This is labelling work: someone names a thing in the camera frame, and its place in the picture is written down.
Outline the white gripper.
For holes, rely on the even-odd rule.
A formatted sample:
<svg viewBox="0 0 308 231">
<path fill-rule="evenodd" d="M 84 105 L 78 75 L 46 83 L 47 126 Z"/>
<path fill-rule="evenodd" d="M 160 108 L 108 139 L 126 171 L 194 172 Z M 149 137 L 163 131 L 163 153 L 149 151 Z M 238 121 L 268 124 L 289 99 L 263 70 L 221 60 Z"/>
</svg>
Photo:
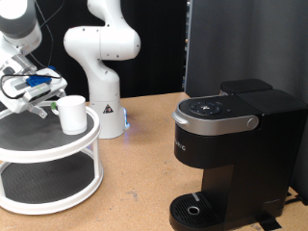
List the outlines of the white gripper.
<svg viewBox="0 0 308 231">
<path fill-rule="evenodd" d="M 66 80 L 61 76 L 6 74 L 0 79 L 1 102 L 13 113 L 29 111 L 47 118 L 46 99 L 65 97 Z"/>
</svg>

